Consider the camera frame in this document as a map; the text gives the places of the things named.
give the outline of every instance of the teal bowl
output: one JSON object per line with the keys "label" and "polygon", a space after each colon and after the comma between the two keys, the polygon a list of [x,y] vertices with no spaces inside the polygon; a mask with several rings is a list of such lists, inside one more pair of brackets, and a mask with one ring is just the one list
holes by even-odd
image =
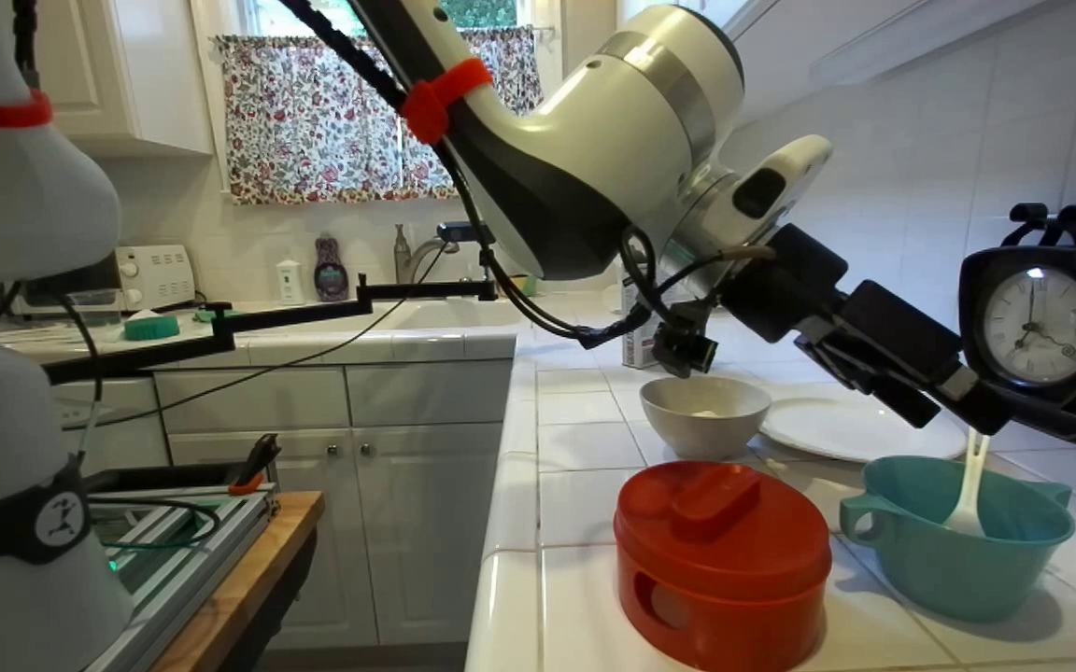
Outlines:
{"label": "teal bowl", "polygon": [[842,499],[842,535],[870,546],[909,601],[952,618],[1008,618],[1034,592],[1054,547],[1074,537],[1068,490],[987,471],[974,537],[943,526],[959,472],[948,458],[877,458],[868,467],[868,494]]}

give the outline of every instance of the floral curtain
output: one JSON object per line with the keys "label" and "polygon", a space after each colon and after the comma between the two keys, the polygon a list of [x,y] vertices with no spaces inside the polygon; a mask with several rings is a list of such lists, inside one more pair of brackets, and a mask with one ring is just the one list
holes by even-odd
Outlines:
{"label": "floral curtain", "polygon": [[[511,113],[543,100],[536,31],[471,31]],[[456,194],[432,148],[319,36],[217,36],[229,194],[242,206]]]}

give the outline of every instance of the red plastic container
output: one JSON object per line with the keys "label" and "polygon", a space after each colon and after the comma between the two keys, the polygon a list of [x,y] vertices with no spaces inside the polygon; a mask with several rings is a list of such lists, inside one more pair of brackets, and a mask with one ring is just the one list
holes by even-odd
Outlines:
{"label": "red plastic container", "polygon": [[827,629],[830,526],[777,479],[664,464],[617,499],[619,607],[662,652],[708,672],[785,672]]}

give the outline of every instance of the white spoon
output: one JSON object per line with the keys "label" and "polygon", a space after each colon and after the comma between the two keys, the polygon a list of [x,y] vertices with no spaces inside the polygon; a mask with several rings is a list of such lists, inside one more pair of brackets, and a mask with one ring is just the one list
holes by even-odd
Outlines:
{"label": "white spoon", "polygon": [[990,446],[990,436],[984,436],[980,428],[967,428],[959,497],[947,518],[947,530],[987,537],[980,523],[980,484],[987,471],[987,446]]}

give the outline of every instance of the wooden table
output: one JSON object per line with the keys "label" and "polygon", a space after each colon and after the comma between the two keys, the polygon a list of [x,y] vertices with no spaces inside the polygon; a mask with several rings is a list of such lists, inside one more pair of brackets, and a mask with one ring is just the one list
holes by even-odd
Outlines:
{"label": "wooden table", "polygon": [[287,563],[314,537],[322,494],[276,494],[264,530],[241,557],[200,616],[172,638],[158,669],[224,669],[246,627],[264,607]]}

